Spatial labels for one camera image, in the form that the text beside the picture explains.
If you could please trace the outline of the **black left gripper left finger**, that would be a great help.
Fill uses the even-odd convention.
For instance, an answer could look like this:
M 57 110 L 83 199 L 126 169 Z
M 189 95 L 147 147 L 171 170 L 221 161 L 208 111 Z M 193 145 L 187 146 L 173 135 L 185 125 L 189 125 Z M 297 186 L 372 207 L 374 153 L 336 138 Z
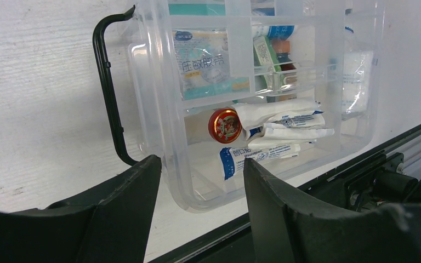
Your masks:
M 143 262 L 161 168 L 150 155 L 45 209 L 0 212 L 0 262 Z

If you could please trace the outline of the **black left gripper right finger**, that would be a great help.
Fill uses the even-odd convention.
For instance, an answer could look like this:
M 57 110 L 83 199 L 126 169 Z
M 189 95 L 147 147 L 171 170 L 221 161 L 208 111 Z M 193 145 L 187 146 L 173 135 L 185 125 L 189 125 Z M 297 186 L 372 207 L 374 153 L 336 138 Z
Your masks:
M 421 262 L 421 203 L 358 213 L 321 201 L 246 159 L 258 262 Z

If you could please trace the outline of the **blue white wipe packets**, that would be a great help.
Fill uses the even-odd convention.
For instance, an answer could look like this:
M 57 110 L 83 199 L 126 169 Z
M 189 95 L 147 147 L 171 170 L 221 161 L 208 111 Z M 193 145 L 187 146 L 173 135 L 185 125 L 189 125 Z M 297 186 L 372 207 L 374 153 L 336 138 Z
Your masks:
M 326 126 L 320 103 L 314 99 L 231 106 L 244 133 L 245 147 L 225 147 L 219 152 L 224 180 L 242 171 L 246 158 L 257 162 L 298 156 L 302 144 L 334 135 Z

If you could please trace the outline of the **small red round cap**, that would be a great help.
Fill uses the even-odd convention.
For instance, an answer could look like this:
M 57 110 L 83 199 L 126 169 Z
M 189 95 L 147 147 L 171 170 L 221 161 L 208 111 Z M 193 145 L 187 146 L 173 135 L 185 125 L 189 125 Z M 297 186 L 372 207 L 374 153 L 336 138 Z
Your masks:
M 232 108 L 219 108 L 209 118 L 208 132 L 212 139 L 221 144 L 234 142 L 241 131 L 240 119 Z

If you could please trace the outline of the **clear plastic medicine box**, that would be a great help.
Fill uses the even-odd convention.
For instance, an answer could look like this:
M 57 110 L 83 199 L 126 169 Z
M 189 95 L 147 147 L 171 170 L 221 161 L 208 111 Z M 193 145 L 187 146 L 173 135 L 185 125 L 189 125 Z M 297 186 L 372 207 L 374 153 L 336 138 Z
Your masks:
M 288 179 L 364 148 L 376 119 L 383 1 L 132 1 L 93 33 L 119 158 L 127 150 L 104 32 L 127 22 L 148 155 L 178 206 L 244 195 L 251 158 Z

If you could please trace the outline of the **white bandage roll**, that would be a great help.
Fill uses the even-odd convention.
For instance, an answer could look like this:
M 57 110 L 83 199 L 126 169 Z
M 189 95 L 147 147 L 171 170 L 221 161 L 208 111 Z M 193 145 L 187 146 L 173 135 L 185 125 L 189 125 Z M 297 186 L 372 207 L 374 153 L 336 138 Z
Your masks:
M 367 110 L 374 46 L 359 40 L 350 26 L 344 28 L 342 114 Z

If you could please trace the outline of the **teal packet of supplies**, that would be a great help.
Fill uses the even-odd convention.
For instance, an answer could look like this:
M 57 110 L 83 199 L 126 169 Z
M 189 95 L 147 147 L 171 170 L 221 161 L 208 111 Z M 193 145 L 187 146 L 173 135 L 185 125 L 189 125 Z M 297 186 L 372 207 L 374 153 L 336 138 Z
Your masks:
M 247 92 L 247 77 L 230 75 L 227 30 L 197 27 L 193 22 L 172 30 L 184 100 Z

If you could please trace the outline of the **small green box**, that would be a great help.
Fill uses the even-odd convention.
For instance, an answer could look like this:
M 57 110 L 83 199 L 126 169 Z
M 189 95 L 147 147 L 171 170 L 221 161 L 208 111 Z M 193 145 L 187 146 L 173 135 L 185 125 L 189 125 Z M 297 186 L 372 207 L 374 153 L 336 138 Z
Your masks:
M 269 39 L 262 36 L 253 40 L 255 92 L 257 94 L 275 95 L 283 86 L 283 76 L 277 55 Z

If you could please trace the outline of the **brown bottle orange label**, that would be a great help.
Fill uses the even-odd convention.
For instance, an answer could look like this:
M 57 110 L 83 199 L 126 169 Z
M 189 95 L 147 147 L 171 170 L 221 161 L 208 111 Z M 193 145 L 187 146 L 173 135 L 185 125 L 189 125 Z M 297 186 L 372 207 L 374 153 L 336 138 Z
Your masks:
M 278 62 L 281 63 L 280 65 L 281 70 L 282 71 L 295 70 L 296 67 L 294 63 L 292 63 L 292 60 L 289 57 L 291 54 L 290 41 L 281 40 L 281 39 L 272 39 L 271 45 L 277 55 Z M 292 94 L 286 94 L 286 95 L 273 97 L 273 101 L 279 102 L 279 101 L 292 100 L 296 98 L 297 98 L 297 94 L 292 93 Z

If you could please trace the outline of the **white bottle blue label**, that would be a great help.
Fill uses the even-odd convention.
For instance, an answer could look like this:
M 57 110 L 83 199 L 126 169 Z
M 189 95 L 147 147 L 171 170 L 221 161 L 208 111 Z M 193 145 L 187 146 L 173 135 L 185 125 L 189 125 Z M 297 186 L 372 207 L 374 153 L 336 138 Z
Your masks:
M 252 15 L 254 16 L 274 16 L 275 8 L 255 8 L 252 9 Z M 253 26 L 252 37 L 253 39 L 266 36 L 269 40 L 282 40 L 286 41 L 297 29 L 296 25 L 284 25 L 284 26 Z

